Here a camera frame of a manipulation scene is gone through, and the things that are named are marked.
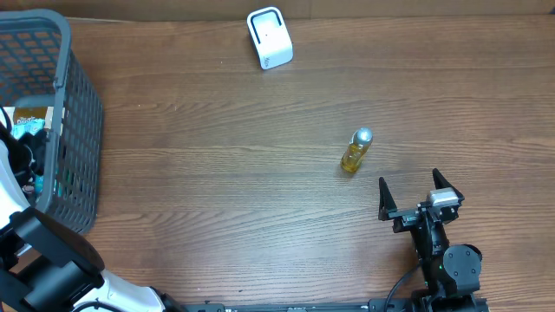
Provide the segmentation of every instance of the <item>wooden table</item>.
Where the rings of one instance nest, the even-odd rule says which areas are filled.
[[[263,72],[245,22],[75,24],[105,105],[98,221],[107,267],[182,302],[353,302],[415,264],[377,220],[467,197],[452,244],[484,254],[495,312],[553,311],[555,18],[289,21],[295,57]],[[359,173],[338,167],[371,127]],[[422,287],[420,276],[403,287]]]

